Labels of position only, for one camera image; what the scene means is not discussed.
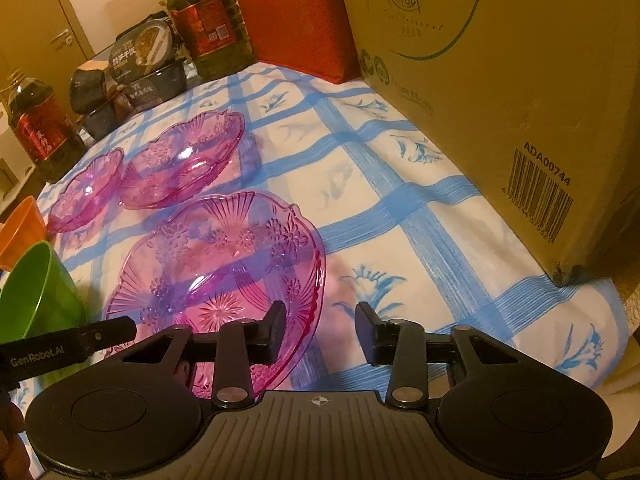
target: metal screw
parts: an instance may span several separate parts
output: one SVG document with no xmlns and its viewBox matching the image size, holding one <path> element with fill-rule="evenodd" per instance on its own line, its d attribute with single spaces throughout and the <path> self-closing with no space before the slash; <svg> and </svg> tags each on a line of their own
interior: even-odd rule
<svg viewBox="0 0 640 480">
<path fill-rule="evenodd" d="M 217 396 L 222 402 L 241 402 L 242 400 L 245 400 L 249 394 L 244 388 L 229 386 L 227 388 L 222 388 L 217 393 Z"/>
<path fill-rule="evenodd" d="M 421 390 L 412 386 L 402 386 L 391 393 L 391 396 L 398 402 L 418 402 L 423 395 Z"/>
</svg>

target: blue and white checkered tablecloth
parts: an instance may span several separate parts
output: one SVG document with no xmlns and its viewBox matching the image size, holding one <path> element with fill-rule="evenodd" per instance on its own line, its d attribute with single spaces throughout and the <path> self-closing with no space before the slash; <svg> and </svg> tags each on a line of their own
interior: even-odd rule
<svg viewBox="0 0 640 480">
<path fill-rule="evenodd" d="M 246 133 L 200 195 L 268 190 L 298 204 L 326 247 L 318 329 L 282 387 L 386 389 L 388 369 L 367 366 L 356 339 L 361 300 L 383 319 L 411 319 L 434 332 L 471 324 L 589 386 L 618 362 L 628 328 L 612 282 L 555 287 L 478 190 L 362 81 L 335 86 L 258 63 L 137 115 L 78 168 L 115 146 L 130 160 L 172 124 L 226 108 L 244 114 Z M 44 189 L 45 214 L 72 174 Z M 115 202 L 56 240 L 97 311 L 134 243 L 180 207 L 130 211 Z M 34 393 L 27 381 L 16 398 L 23 409 Z"/>
</svg>

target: large plastic bottle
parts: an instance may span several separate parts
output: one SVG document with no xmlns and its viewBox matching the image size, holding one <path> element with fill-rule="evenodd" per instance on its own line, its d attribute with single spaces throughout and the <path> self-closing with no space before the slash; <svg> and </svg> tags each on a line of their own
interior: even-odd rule
<svg viewBox="0 0 640 480">
<path fill-rule="evenodd" d="M 15 70 L 9 76 L 9 126 L 44 179 L 53 184 L 86 152 L 51 86 Z"/>
<path fill-rule="evenodd" d="M 236 0 L 167 0 L 166 6 L 201 78 L 219 79 L 254 62 Z"/>
</svg>

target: door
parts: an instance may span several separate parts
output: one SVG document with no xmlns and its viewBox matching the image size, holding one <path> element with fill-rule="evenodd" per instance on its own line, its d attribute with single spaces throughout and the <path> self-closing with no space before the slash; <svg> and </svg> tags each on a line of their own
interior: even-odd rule
<svg viewBox="0 0 640 480">
<path fill-rule="evenodd" d="M 69 80 L 86 61 L 58 0 L 0 0 L 0 88 L 14 68 L 51 85 L 70 118 Z"/>
</svg>

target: human hand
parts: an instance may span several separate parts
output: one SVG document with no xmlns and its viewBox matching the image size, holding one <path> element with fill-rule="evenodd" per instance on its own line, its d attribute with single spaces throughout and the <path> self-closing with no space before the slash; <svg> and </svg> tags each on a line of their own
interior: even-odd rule
<svg viewBox="0 0 640 480">
<path fill-rule="evenodd" d="M 24 431 L 24 417 L 15 404 L 9 408 L 7 427 L 9 435 L 0 433 L 0 479 L 33 480 L 29 473 L 31 460 L 18 435 Z"/>
</svg>

